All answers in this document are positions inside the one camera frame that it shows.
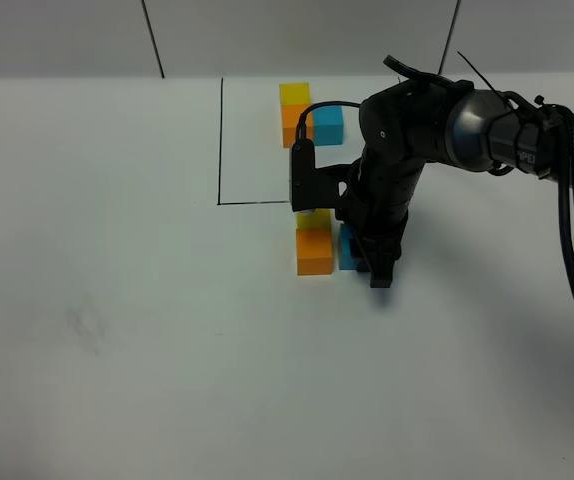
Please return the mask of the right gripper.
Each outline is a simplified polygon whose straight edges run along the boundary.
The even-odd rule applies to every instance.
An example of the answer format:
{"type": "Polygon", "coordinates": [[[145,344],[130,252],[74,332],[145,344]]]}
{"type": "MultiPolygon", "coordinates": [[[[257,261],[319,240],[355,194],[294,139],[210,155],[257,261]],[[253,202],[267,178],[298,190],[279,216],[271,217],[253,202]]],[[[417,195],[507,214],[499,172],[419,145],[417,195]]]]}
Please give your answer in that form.
{"type": "Polygon", "coordinates": [[[387,289],[401,256],[401,240],[408,208],[425,160],[405,157],[394,164],[373,149],[362,151],[351,169],[350,182],[335,211],[338,220],[353,229],[363,258],[355,260],[356,271],[369,273],[370,287],[387,289]]]}

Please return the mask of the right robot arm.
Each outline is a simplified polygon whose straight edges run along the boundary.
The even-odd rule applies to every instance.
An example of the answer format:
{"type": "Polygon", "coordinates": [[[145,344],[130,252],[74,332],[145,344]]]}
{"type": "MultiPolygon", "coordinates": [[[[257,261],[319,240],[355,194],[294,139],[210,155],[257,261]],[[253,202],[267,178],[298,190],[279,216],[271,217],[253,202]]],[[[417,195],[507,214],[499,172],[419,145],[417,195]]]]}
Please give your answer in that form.
{"type": "Polygon", "coordinates": [[[359,264],[373,288],[388,288],[401,256],[408,206],[428,163],[503,176],[513,170],[552,180],[565,206],[574,205],[574,113],[542,97],[477,89],[386,65],[404,82],[374,94],[359,108],[365,141],[340,209],[357,243],[359,264]]]}

